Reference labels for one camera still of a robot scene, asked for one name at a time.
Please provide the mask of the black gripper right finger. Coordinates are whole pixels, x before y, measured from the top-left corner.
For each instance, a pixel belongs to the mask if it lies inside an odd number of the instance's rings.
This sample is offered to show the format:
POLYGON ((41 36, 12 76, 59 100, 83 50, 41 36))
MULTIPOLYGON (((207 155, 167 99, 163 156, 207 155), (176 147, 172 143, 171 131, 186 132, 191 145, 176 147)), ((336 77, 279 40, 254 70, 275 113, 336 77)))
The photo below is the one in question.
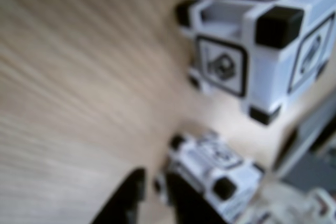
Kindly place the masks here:
POLYGON ((181 176, 168 173, 166 182, 176 223, 225 223, 210 204, 181 176))

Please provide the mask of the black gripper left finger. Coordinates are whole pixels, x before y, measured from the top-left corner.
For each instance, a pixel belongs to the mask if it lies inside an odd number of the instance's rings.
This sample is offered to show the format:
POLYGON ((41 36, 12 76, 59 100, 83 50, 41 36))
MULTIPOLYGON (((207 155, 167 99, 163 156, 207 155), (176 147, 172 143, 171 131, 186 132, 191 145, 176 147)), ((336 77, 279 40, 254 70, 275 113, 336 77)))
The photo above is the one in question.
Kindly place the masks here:
POLYGON ((146 170, 133 169, 118 185, 92 223, 138 223, 139 204, 145 200, 146 170))

